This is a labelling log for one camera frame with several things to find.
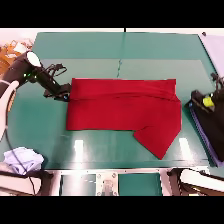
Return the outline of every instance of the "folded red fabric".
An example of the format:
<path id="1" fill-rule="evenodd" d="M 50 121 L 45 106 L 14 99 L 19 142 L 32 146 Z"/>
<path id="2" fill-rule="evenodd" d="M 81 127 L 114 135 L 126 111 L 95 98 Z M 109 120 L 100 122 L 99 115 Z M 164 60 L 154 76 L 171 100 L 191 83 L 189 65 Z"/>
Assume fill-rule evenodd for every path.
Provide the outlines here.
<path id="1" fill-rule="evenodd" d="M 162 159 L 181 130 L 175 88 L 175 79 L 72 79 L 66 129 L 133 130 Z"/>

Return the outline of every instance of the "crumpled white cloth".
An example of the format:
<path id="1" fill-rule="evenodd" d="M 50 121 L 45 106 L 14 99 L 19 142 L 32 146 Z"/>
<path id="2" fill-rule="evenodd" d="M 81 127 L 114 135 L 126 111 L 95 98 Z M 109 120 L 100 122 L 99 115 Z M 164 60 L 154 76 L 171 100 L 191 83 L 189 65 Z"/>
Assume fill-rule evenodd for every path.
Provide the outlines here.
<path id="1" fill-rule="evenodd" d="M 33 151 L 33 149 L 27 149 L 25 147 L 19 147 L 13 149 L 13 152 L 16 154 L 17 158 L 23 164 L 24 168 L 26 168 L 27 172 L 32 170 L 40 170 L 41 164 L 44 161 L 44 158 L 41 154 L 37 154 Z M 25 175 L 26 171 L 19 164 L 17 159 L 12 153 L 12 150 L 4 153 L 5 160 L 15 173 Z"/>

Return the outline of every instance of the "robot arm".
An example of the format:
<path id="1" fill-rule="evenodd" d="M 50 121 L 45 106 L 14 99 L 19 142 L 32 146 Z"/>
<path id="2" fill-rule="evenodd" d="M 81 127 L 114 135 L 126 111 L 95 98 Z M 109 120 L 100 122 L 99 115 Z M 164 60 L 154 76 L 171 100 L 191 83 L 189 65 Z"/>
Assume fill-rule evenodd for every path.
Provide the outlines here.
<path id="1" fill-rule="evenodd" d="M 62 65 L 55 66 L 56 70 L 64 68 Z M 39 58 L 32 51 L 27 51 L 16 58 L 13 64 L 0 80 L 0 140 L 6 126 L 6 110 L 10 97 L 14 90 L 26 82 L 38 82 L 44 89 L 45 97 L 53 97 L 55 100 L 69 101 L 70 84 L 59 85 L 40 63 Z"/>

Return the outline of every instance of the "table surface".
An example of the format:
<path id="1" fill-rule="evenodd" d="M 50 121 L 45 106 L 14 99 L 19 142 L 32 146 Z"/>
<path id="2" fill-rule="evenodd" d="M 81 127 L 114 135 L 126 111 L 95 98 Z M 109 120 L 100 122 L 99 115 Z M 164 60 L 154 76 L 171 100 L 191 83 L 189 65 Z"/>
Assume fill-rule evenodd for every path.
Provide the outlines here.
<path id="1" fill-rule="evenodd" d="M 33 51 L 45 66 L 63 63 L 68 68 L 57 77 L 60 84 L 72 77 L 116 78 L 122 59 L 119 78 L 177 78 L 177 95 L 183 104 L 195 88 L 213 89 L 209 75 L 215 69 L 197 35 L 39 33 Z M 18 90 L 9 115 L 9 136 L 13 147 L 25 146 L 41 153 L 47 169 L 202 166 L 211 162 L 185 109 L 179 137 L 188 140 L 191 158 L 183 156 L 176 138 L 160 161 L 130 131 L 66 131 L 66 103 L 45 99 L 43 92 L 31 83 Z M 84 141 L 82 160 L 76 157 L 76 140 Z M 0 150 L 8 150 L 5 137 Z"/>

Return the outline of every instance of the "white wall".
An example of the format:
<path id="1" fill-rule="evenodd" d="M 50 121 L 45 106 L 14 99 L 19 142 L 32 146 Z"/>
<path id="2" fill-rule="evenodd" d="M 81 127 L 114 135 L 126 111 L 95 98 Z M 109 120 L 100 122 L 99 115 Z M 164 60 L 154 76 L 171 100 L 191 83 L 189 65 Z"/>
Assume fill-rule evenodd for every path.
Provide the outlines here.
<path id="1" fill-rule="evenodd" d="M 12 40 L 35 40 L 38 32 L 123 32 L 123 28 L 0 28 L 0 45 Z M 224 28 L 127 28 L 127 32 L 159 32 L 223 35 Z"/>

